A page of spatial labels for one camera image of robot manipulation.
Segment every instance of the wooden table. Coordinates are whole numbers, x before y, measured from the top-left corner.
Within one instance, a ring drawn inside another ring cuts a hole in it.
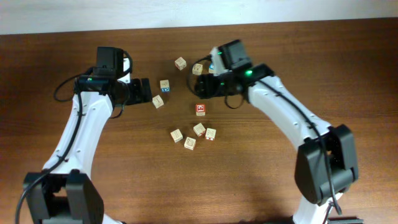
[[[397,221],[398,19],[366,19],[0,36],[0,222],[12,222],[23,178],[42,168],[63,132],[71,103],[54,101],[54,88],[94,65],[101,45],[127,50],[134,77],[150,78],[165,100],[158,110],[129,106],[103,129],[92,180],[108,215],[128,223],[291,216],[301,197],[291,143],[249,104],[230,110],[222,98],[199,100],[185,86],[188,69],[174,66],[233,39],[315,114],[354,132],[360,178],[340,200],[343,214]],[[196,103],[206,104],[205,117]],[[191,151],[172,141],[171,130],[194,137],[199,122],[217,129],[214,142],[200,138]],[[31,222],[26,204],[21,220]]]

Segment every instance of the green light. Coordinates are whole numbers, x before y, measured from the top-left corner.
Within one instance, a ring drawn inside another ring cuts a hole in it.
[[[252,71],[252,70],[247,70],[247,71],[245,72],[245,74],[246,74],[247,77],[250,77],[251,74],[253,74],[253,71]]]

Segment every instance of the cube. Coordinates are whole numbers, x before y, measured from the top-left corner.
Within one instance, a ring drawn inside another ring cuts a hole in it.
[[[203,65],[195,64],[192,68],[192,73],[194,75],[201,75],[201,71],[203,70]]]
[[[169,92],[170,91],[169,81],[168,80],[160,81],[160,89],[162,90],[162,93]]]
[[[197,104],[197,116],[204,116],[206,115],[206,107],[204,104]]]
[[[152,103],[154,104],[156,109],[164,105],[163,100],[159,95],[152,98]]]
[[[209,73],[214,73],[214,65],[213,65],[213,63],[211,63],[210,66],[209,66]]]
[[[177,129],[175,131],[172,131],[170,134],[172,135],[174,142],[181,141],[182,134],[181,134],[181,131],[179,129]]]
[[[214,138],[216,138],[216,130],[207,128],[206,130],[206,139],[210,141],[214,141]]]
[[[196,143],[197,143],[197,141],[195,139],[187,137],[187,139],[185,140],[185,143],[184,143],[184,147],[186,147],[187,149],[193,150]]]
[[[181,71],[187,66],[187,62],[184,60],[184,58],[179,57],[175,62],[175,66]]]
[[[199,123],[198,125],[193,127],[193,131],[198,137],[200,137],[206,133],[206,128],[203,126],[203,124]]]

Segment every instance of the wooden cube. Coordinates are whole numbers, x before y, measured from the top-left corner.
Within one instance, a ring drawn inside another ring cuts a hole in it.
[[[187,137],[187,139],[185,140],[184,147],[186,147],[187,149],[193,150],[196,143],[197,143],[197,141],[195,139]]]
[[[206,130],[206,139],[210,141],[214,141],[214,138],[216,138],[216,130],[207,128]]]
[[[209,66],[209,73],[214,73],[214,65],[213,65],[213,63],[211,63],[210,66]]]
[[[196,110],[197,110],[197,116],[206,115],[206,106],[204,104],[197,104]]]
[[[180,57],[178,58],[175,62],[175,66],[181,71],[187,66],[187,62],[184,60],[184,58]]]
[[[201,75],[201,71],[203,70],[203,65],[195,64],[192,68],[192,73],[194,75]]]
[[[206,128],[203,126],[203,124],[199,123],[198,125],[193,127],[193,131],[198,137],[200,137],[206,133]]]
[[[162,93],[169,92],[170,91],[169,81],[168,80],[160,81],[160,89],[162,90]]]
[[[152,103],[154,104],[156,109],[164,105],[163,100],[159,95],[152,98]]]
[[[182,134],[181,134],[181,131],[179,129],[177,129],[175,131],[172,131],[170,134],[172,135],[174,142],[181,141]]]

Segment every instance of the white wall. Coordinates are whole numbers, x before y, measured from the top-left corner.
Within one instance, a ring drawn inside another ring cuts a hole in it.
[[[0,34],[397,16],[397,0],[0,0]]]

